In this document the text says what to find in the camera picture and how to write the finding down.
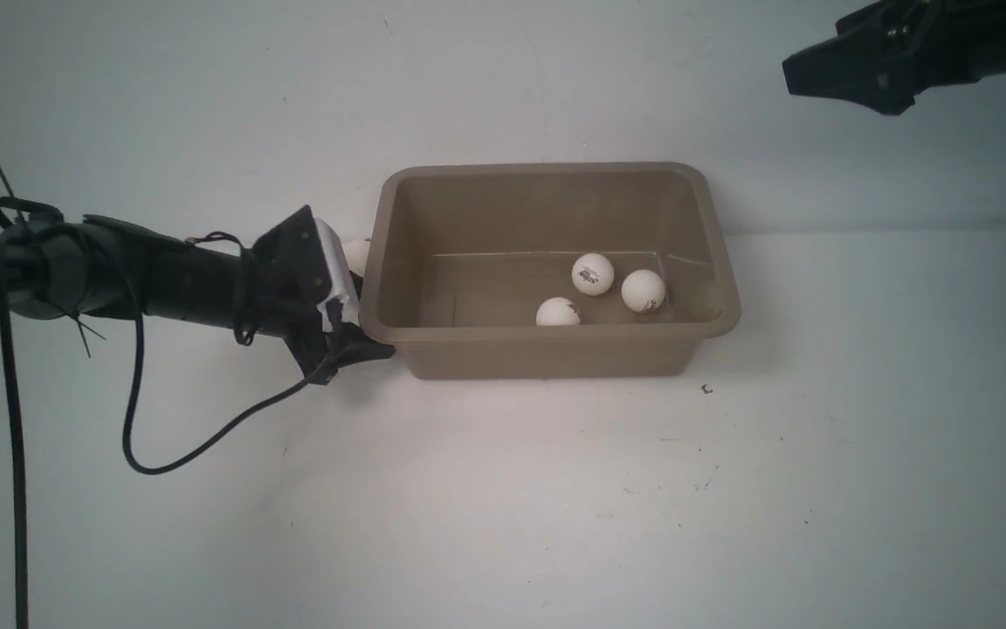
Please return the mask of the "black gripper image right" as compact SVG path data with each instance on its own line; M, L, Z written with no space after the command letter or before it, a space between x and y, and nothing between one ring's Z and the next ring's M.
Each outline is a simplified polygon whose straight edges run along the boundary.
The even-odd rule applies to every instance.
M990 1L875 1L835 23L834 38L782 62L788 92L841 100L882 115L927 89L981 82L974 48Z

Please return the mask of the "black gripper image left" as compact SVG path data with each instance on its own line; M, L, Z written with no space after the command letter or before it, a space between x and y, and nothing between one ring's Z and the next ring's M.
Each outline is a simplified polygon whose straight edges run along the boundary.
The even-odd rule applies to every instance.
M302 371L304 384L327 385L340 370L357 363L388 361L396 348L368 337L346 321L346 302L332 299L324 310L290 327L285 343Z

